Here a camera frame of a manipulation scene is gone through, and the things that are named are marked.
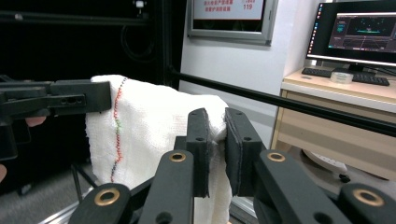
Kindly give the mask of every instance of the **desk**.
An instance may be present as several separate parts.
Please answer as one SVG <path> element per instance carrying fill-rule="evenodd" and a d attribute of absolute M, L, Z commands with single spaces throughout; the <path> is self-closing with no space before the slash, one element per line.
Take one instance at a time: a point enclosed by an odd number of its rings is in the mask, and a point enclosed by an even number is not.
<path fill-rule="evenodd" d="M 390 80 L 388 87 L 358 82 L 337 84 L 301 71 L 284 78 L 282 97 L 396 123 L 396 81 Z M 288 145 L 396 180 L 394 137 L 279 108 L 271 148 Z"/>

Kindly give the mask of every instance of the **black metal rod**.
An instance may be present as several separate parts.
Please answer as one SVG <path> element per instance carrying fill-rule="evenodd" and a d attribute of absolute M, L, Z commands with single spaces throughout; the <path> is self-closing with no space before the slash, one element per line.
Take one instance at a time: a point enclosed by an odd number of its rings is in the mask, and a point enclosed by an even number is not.
<path fill-rule="evenodd" d="M 202 85 L 219 91 L 226 91 L 231 94 L 246 97 L 248 99 L 267 103 L 270 105 L 277 105 L 290 110 L 305 113 L 322 119 L 328 119 L 361 128 L 367 131 L 382 133 L 384 135 L 396 137 L 396 124 L 386 122 L 380 119 L 371 119 L 364 116 L 354 115 L 347 112 L 330 109 L 319 105 L 311 105 L 304 102 L 299 102 L 280 96 L 263 93 L 260 91 L 253 91 L 217 81 L 208 80 L 205 78 L 194 77 L 179 73 L 171 68 L 171 73 L 174 78 L 188 81 L 194 84 Z"/>
<path fill-rule="evenodd" d="M 147 26 L 149 20 L 129 18 L 109 18 L 49 13 L 20 12 L 0 10 L 0 22 L 65 24 L 65 25 L 104 25 L 104 26 Z"/>
<path fill-rule="evenodd" d="M 172 1 L 155 0 L 155 58 L 157 84 L 166 84 L 167 68 L 172 64 Z"/>
<path fill-rule="evenodd" d="M 76 166 L 72 164 L 72 174 L 73 174 L 73 179 L 75 182 L 75 187 L 76 187 L 76 192 L 77 192 L 77 197 L 78 197 L 78 202 L 82 203 L 82 193 L 81 193 L 81 186 L 79 184 L 79 180 L 78 180 L 78 173 L 76 170 Z"/>
<path fill-rule="evenodd" d="M 85 173 L 85 171 L 78 166 L 77 164 L 72 164 L 72 168 L 76 169 L 77 172 L 79 172 L 82 177 L 84 177 L 84 179 L 93 187 L 93 188 L 97 188 L 97 184 L 95 184 L 95 182 L 90 178 L 89 175 L 87 175 L 87 173 Z"/>

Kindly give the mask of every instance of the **keyboard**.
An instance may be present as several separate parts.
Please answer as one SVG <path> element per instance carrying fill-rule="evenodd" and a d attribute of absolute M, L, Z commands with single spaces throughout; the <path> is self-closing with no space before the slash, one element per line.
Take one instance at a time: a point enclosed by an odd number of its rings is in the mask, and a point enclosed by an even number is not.
<path fill-rule="evenodd" d="M 328 77 L 332 76 L 332 71 L 317 69 L 317 68 L 304 68 L 301 72 L 304 75 L 314 76 L 314 77 Z M 366 84 L 372 85 L 379 85 L 379 86 L 388 86 L 389 82 L 388 79 L 385 77 L 373 77 L 373 76 L 366 76 L 361 74 L 353 75 L 352 81 L 354 82 L 361 82 Z"/>

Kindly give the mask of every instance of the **computer monitor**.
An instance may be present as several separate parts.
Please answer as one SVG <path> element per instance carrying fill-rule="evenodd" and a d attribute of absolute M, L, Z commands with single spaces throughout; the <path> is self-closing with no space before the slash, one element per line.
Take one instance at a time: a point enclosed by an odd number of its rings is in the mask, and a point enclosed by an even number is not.
<path fill-rule="evenodd" d="M 396 1 L 318 4 L 306 59 L 348 64 L 352 74 L 396 68 Z"/>

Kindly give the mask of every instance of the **white wall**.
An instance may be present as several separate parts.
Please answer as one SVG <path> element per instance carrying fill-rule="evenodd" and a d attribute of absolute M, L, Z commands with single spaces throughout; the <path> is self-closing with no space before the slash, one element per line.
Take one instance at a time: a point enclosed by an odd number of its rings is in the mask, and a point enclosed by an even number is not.
<path fill-rule="evenodd" d="M 304 66 L 304 54 L 319 1 L 279 0 L 271 47 L 184 37 L 181 72 L 254 91 L 279 95 L 284 76 Z M 187 82 L 180 91 L 219 95 L 247 114 L 269 147 L 276 107 Z"/>

